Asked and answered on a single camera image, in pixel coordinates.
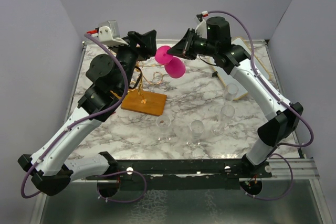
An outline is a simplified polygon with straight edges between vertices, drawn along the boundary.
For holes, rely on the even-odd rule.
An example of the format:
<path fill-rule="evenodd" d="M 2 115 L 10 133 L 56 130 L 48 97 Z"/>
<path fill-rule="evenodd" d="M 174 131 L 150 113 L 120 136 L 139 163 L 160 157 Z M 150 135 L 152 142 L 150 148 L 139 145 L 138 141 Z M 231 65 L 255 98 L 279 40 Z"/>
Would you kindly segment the pink plastic wine glass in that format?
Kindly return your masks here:
<path fill-rule="evenodd" d="M 164 65 L 166 73 L 171 78 L 178 79 L 185 74 L 186 68 L 178 57 L 167 53 L 170 48 L 170 46 L 159 47 L 155 54 L 155 60 L 157 63 Z"/>

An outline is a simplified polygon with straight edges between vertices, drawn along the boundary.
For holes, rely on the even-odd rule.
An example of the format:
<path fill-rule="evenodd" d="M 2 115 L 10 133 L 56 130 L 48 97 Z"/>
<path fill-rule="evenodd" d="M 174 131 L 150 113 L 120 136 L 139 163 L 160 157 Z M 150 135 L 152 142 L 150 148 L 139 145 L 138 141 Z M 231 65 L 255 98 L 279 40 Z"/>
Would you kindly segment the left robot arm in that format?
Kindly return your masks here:
<path fill-rule="evenodd" d="M 154 29 L 144 34 L 130 31 L 123 38 L 110 37 L 101 41 L 99 29 L 85 33 L 85 37 L 105 53 L 91 62 L 88 78 L 92 85 L 69 119 L 41 149 L 18 159 L 26 173 L 20 189 L 23 198 L 40 193 L 54 196 L 74 180 L 89 176 L 110 179 L 117 173 L 118 163 L 108 152 L 77 162 L 68 157 L 121 105 L 128 94 L 137 62 L 155 56 L 156 35 Z"/>

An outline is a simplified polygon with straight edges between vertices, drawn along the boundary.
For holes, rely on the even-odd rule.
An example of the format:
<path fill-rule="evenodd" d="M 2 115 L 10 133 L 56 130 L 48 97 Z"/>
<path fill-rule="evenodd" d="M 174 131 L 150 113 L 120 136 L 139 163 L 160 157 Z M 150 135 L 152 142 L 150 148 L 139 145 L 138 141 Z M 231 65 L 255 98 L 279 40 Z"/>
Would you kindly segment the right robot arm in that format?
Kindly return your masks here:
<path fill-rule="evenodd" d="M 212 57 L 215 65 L 238 81 L 260 106 L 267 123 L 257 130 L 258 140 L 241 159 L 242 173 L 254 177 L 277 144 L 297 128 L 302 105 L 290 102 L 262 74 L 254 73 L 250 53 L 232 43 L 229 22 L 223 17 L 211 17 L 197 29 L 188 29 L 167 53 L 188 60 L 198 55 Z"/>

